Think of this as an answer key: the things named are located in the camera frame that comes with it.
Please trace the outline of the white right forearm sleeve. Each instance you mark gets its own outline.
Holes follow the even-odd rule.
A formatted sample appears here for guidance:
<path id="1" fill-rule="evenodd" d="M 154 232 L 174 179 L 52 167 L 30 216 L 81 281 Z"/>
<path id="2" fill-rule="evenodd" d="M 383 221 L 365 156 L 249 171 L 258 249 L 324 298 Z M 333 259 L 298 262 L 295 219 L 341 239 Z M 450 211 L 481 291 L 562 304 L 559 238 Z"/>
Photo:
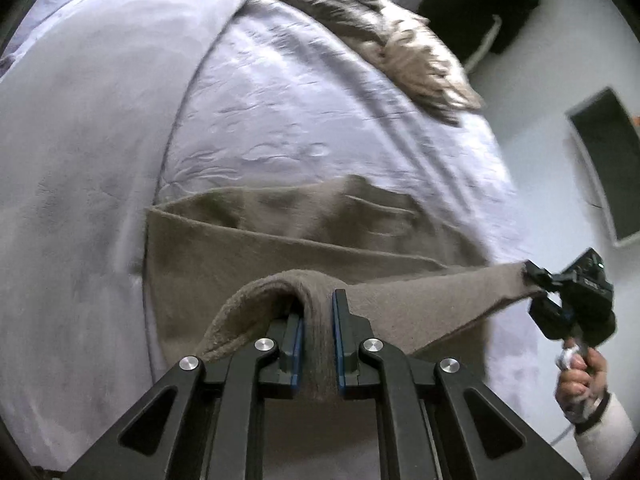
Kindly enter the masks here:
<path id="1" fill-rule="evenodd" d="M 591 479 L 608 479 L 636 442 L 638 434 L 620 401 L 607 392 L 586 422 L 575 426 L 574 438 Z"/>

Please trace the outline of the person's right hand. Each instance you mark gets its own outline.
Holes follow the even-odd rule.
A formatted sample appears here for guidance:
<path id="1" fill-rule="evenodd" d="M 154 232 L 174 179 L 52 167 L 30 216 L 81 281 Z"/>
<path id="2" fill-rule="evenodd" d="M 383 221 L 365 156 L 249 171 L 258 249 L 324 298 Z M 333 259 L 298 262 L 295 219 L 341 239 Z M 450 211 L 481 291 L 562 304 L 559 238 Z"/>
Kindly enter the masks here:
<path id="1" fill-rule="evenodd" d="M 593 418 L 608 397 L 608 366 L 602 354 L 591 347 L 581 346 L 575 338 L 563 341 L 558 357 L 560 374 L 555 389 L 565 418 L 573 425 L 581 425 Z"/>

